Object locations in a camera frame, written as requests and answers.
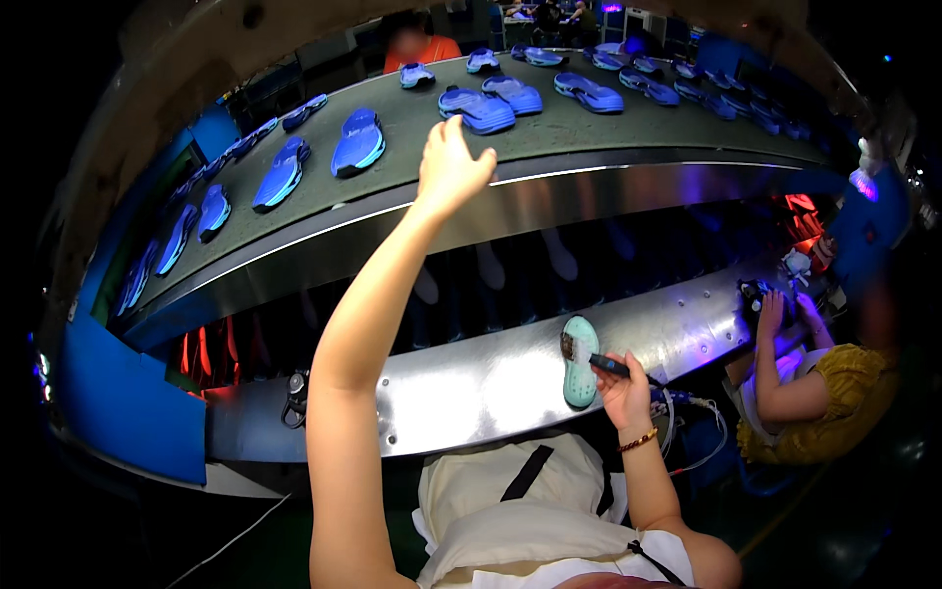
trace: orange shirt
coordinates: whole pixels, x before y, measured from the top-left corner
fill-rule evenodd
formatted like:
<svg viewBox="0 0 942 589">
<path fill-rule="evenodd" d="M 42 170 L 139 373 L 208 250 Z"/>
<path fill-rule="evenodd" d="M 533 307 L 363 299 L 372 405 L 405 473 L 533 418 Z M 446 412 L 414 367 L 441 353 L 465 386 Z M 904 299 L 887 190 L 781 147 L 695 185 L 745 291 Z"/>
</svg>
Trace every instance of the orange shirt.
<svg viewBox="0 0 942 589">
<path fill-rule="evenodd" d="M 429 45 L 417 59 L 402 62 L 399 60 L 398 56 L 386 54 L 386 65 L 382 68 L 382 72 L 384 74 L 390 74 L 409 63 L 432 63 L 433 61 L 441 61 L 442 59 L 451 59 L 461 56 L 462 50 L 458 48 L 458 43 L 456 43 L 455 40 L 439 35 L 432 35 Z"/>
</svg>

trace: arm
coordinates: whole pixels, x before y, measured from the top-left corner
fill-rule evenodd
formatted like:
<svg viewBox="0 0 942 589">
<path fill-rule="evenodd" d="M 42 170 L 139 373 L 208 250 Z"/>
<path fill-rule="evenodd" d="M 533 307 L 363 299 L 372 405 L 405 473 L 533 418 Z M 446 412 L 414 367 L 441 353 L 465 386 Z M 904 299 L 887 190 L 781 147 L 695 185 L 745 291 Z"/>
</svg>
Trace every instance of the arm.
<svg viewBox="0 0 942 589">
<path fill-rule="evenodd" d="M 460 116 L 429 133 L 418 195 L 333 311 L 317 346 L 307 406 L 314 503 L 312 586 L 410 587 L 393 563 L 382 509 L 376 382 L 409 292 L 442 224 L 490 179 L 494 150 L 468 153 Z"/>
<path fill-rule="evenodd" d="M 622 362 L 609 353 L 607 357 Z M 625 354 L 629 378 L 609 374 L 596 367 L 598 389 L 612 424 L 618 429 L 619 444 L 641 438 L 651 430 L 651 390 L 644 368 L 631 352 Z M 723 540 L 687 527 L 680 516 L 680 502 L 674 484 L 660 456 L 657 440 L 622 453 L 628 494 L 628 514 L 639 530 L 664 530 L 684 543 L 690 558 L 693 579 L 706 589 L 737 587 L 742 567 L 736 553 Z"/>
<path fill-rule="evenodd" d="M 762 299 L 762 314 L 755 333 L 755 409 L 763 421 L 819 419 L 824 417 L 828 403 L 824 377 L 810 372 L 781 384 L 775 365 L 775 335 L 782 324 L 783 297 L 781 292 L 774 291 Z"/>
</svg>

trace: blue shoe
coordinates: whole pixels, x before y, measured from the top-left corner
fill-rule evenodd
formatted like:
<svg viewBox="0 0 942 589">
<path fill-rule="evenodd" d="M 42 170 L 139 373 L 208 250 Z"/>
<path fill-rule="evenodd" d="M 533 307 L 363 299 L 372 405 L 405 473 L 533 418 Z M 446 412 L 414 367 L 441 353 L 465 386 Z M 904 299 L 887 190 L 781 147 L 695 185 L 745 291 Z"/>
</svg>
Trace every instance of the blue shoe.
<svg viewBox="0 0 942 589">
<path fill-rule="evenodd" d="M 160 243 L 156 239 L 151 239 L 151 242 L 147 244 L 144 255 L 131 265 L 131 269 L 127 273 L 127 292 L 122 307 L 117 313 L 118 315 L 138 303 L 140 293 L 144 292 L 144 287 L 147 286 L 147 278 L 151 275 L 151 266 L 154 265 L 154 260 L 157 258 L 157 248 L 159 246 Z"/>
<path fill-rule="evenodd" d="M 513 47 L 511 47 L 511 57 L 513 57 L 517 61 L 526 61 L 527 54 L 524 52 L 527 49 L 528 49 L 527 46 L 524 45 L 523 43 L 517 43 Z"/>
<path fill-rule="evenodd" d="M 229 161 L 228 150 L 226 151 L 226 153 L 220 155 L 213 161 L 209 162 L 209 164 L 206 166 L 206 171 L 203 172 L 203 179 L 206 182 L 209 182 L 210 180 L 215 178 L 216 174 L 222 171 L 222 167 L 226 165 L 227 161 Z"/>
<path fill-rule="evenodd" d="M 713 82 L 713 84 L 717 88 L 720 88 L 723 90 L 729 90 L 729 87 L 731 86 L 731 84 L 729 83 L 728 76 L 723 73 L 723 70 L 719 70 L 715 74 L 713 72 L 705 72 L 705 73 L 706 73 L 706 77 L 709 78 L 709 81 Z"/>
<path fill-rule="evenodd" d="M 785 119 L 778 119 L 777 121 L 779 130 L 781 130 L 782 133 L 785 133 L 789 139 L 797 140 L 801 136 L 798 131 L 797 124 L 791 121 L 786 121 Z"/>
<path fill-rule="evenodd" d="M 772 119 L 772 120 L 778 119 L 778 117 L 776 117 L 774 114 L 772 114 L 772 111 L 771 111 L 770 108 L 768 108 L 767 106 L 763 105 L 762 103 L 760 103 L 760 102 L 757 101 L 757 100 L 754 100 L 754 101 L 750 102 L 750 103 L 749 103 L 749 108 L 751 108 L 751 109 L 753 110 L 753 112 L 757 112 L 757 113 L 759 113 L 760 115 L 762 115 L 763 117 L 765 117 L 765 118 L 767 118 L 767 119 Z"/>
<path fill-rule="evenodd" d="M 478 72 L 493 72 L 500 69 L 500 62 L 494 57 L 494 52 L 487 47 L 475 49 L 468 56 L 467 71 L 469 74 Z"/>
<path fill-rule="evenodd" d="M 552 51 L 544 51 L 537 47 L 526 47 L 524 49 L 524 59 L 530 65 L 540 68 L 548 68 L 561 63 L 569 63 L 568 57 L 563 57 Z"/>
<path fill-rule="evenodd" d="M 702 77 L 704 74 L 704 71 L 699 66 L 690 65 L 683 59 L 675 59 L 672 61 L 671 70 L 680 77 L 686 77 L 689 80 L 695 80 Z"/>
<path fill-rule="evenodd" d="M 755 111 L 753 111 L 752 119 L 755 124 L 762 127 L 769 135 L 778 135 L 778 132 L 781 128 L 778 124 L 778 121 L 773 121 L 764 114 Z"/>
<path fill-rule="evenodd" d="M 759 100 L 769 100 L 769 94 L 755 84 L 749 85 L 749 92 L 751 92 L 753 96 Z"/>
<path fill-rule="evenodd" d="M 164 246 L 164 253 L 160 256 L 160 261 L 157 262 L 157 268 L 154 271 L 155 275 L 166 276 L 167 272 L 171 271 L 173 264 L 187 246 L 189 231 L 193 228 L 193 225 L 196 224 L 196 217 L 197 212 L 195 206 L 187 205 L 184 207 L 183 212 L 180 213 L 180 219 L 173 225 L 171 237 Z"/>
<path fill-rule="evenodd" d="M 685 80 L 675 80 L 674 81 L 674 90 L 678 94 L 686 98 L 687 100 L 692 100 L 695 103 L 703 103 L 707 98 L 708 94 L 699 88 L 695 88 Z"/>
<path fill-rule="evenodd" d="M 632 56 L 631 67 L 645 74 L 653 74 L 660 70 L 647 56 Z"/>
<path fill-rule="evenodd" d="M 357 108 L 340 129 L 340 141 L 333 150 L 331 173 L 334 178 L 350 178 L 379 159 L 386 151 L 380 117 L 369 108 Z"/>
<path fill-rule="evenodd" d="M 406 90 L 434 83 L 435 73 L 427 70 L 424 63 L 410 63 L 399 70 L 399 85 Z"/>
<path fill-rule="evenodd" d="M 625 64 L 604 51 L 596 51 L 592 56 L 592 64 L 600 70 L 609 72 L 618 72 L 624 68 Z"/>
<path fill-rule="evenodd" d="M 618 113 L 625 110 L 625 100 L 621 94 L 579 74 L 556 74 L 553 87 L 563 96 L 578 100 L 582 107 L 590 112 Z"/>
<path fill-rule="evenodd" d="M 484 83 L 480 85 L 480 90 L 510 105 L 515 116 L 543 112 L 543 99 L 540 98 L 540 93 L 515 77 L 493 75 L 484 80 Z"/>
<path fill-rule="evenodd" d="M 463 124 L 475 135 L 503 131 L 516 123 L 513 108 L 503 100 L 455 86 L 438 97 L 438 114 L 446 119 L 463 115 Z"/>
<path fill-rule="evenodd" d="M 278 117 L 269 119 L 265 124 L 252 131 L 249 135 L 236 141 L 232 147 L 226 151 L 231 151 L 233 157 L 242 157 L 251 151 L 252 147 L 254 147 L 261 138 L 271 133 L 276 126 L 278 126 Z"/>
<path fill-rule="evenodd" d="M 736 100 L 729 94 L 723 95 L 723 102 L 730 105 L 732 108 L 736 110 L 738 114 L 742 115 L 743 117 L 751 118 L 754 114 L 752 108 L 749 105 Z"/>
<path fill-rule="evenodd" d="M 700 103 L 704 108 L 712 111 L 724 121 L 733 121 L 736 119 L 736 110 L 723 102 L 720 97 L 695 88 L 685 80 L 674 81 L 674 90 L 677 90 L 677 93 L 684 98 L 692 100 L 695 103 Z"/>
<path fill-rule="evenodd" d="M 674 89 L 659 84 L 630 68 L 621 70 L 618 73 L 618 79 L 628 88 L 644 92 L 645 96 L 661 106 L 677 106 L 680 104 L 680 95 Z"/>
<path fill-rule="evenodd" d="M 308 117 L 321 110 L 327 104 L 327 94 L 319 94 L 301 106 L 298 106 L 282 119 L 282 128 L 292 131 L 307 121 Z"/>
<path fill-rule="evenodd" d="M 292 137 L 284 144 L 255 193 L 252 208 L 256 213 L 267 213 L 294 190 L 300 182 L 301 163 L 310 155 L 311 147 L 300 137 Z"/>
<path fill-rule="evenodd" d="M 733 121 L 736 119 L 736 109 L 725 103 L 719 96 L 707 94 L 703 105 L 707 110 L 712 111 L 724 121 Z"/>
<path fill-rule="evenodd" d="M 209 243 L 226 219 L 229 219 L 229 212 L 232 210 L 229 206 L 229 199 L 226 198 L 226 189 L 222 187 L 222 184 L 209 187 L 200 209 L 203 213 L 200 215 L 200 226 L 196 238 L 200 243 Z"/>
</svg>

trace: raised hand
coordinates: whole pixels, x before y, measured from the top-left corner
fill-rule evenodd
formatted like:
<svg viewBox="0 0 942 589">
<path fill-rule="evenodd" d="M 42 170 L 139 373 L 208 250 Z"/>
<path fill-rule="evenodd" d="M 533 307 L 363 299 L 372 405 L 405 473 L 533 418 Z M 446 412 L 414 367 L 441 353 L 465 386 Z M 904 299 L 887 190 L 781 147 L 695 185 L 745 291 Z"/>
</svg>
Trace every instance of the raised hand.
<svg viewBox="0 0 942 589">
<path fill-rule="evenodd" d="M 471 157 L 462 134 L 462 115 L 431 128 L 418 170 L 413 209 L 444 221 L 484 188 L 494 174 L 497 152 L 487 148 Z"/>
</svg>

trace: conveyor belt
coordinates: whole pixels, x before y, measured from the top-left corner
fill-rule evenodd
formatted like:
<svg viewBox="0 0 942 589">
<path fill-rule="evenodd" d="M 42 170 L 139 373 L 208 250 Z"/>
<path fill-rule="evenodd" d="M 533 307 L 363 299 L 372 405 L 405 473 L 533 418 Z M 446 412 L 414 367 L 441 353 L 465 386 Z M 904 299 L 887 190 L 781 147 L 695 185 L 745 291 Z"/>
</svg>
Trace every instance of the conveyor belt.
<svg viewBox="0 0 942 589">
<path fill-rule="evenodd" d="M 500 161 L 506 162 L 613 148 L 707 147 L 779 155 L 816 165 L 828 163 L 828 158 L 810 143 L 784 136 L 770 137 L 747 120 L 724 122 L 687 101 L 682 101 L 677 108 L 657 106 L 639 92 L 622 86 L 616 73 L 595 69 L 579 53 L 568 55 L 571 61 L 562 68 L 584 74 L 621 92 L 625 97 L 625 113 L 593 115 L 575 101 L 553 91 L 553 76 L 560 69 L 536 68 L 504 55 L 500 57 L 504 74 L 516 76 L 536 88 L 543 96 L 544 112 L 518 119 L 516 126 L 504 133 L 490 137 L 467 134 L 472 152 L 479 153 L 483 148 L 493 146 Z M 304 166 L 300 185 L 278 208 L 266 215 L 252 211 L 252 198 L 268 171 L 271 159 L 284 145 L 285 133 L 281 126 L 262 139 L 242 160 L 229 162 L 213 180 L 213 184 L 223 184 L 229 193 L 232 214 L 226 225 L 206 245 L 201 245 L 195 236 L 191 236 L 171 272 L 163 279 L 152 278 L 136 307 L 146 305 L 210 262 L 290 223 L 337 203 L 415 181 L 425 137 L 431 126 L 441 120 L 436 107 L 439 94 L 450 84 L 479 88 L 486 79 L 486 76 L 468 74 L 464 69 L 464 59 L 435 63 L 430 68 L 435 71 L 437 83 L 427 90 L 402 90 L 398 76 L 394 74 L 332 95 L 321 111 L 293 133 L 310 143 L 313 154 Z M 673 84 L 674 75 L 667 72 L 663 82 Z M 704 88 L 716 91 L 708 83 Z M 330 174 L 333 148 L 341 124 L 359 106 L 373 108 L 379 113 L 387 141 L 386 153 L 360 176 L 337 180 Z M 207 188 L 205 182 L 199 182 L 186 202 L 199 206 Z M 157 232 L 159 237 L 167 237 L 182 206 L 180 203 L 170 211 Z"/>
</svg>

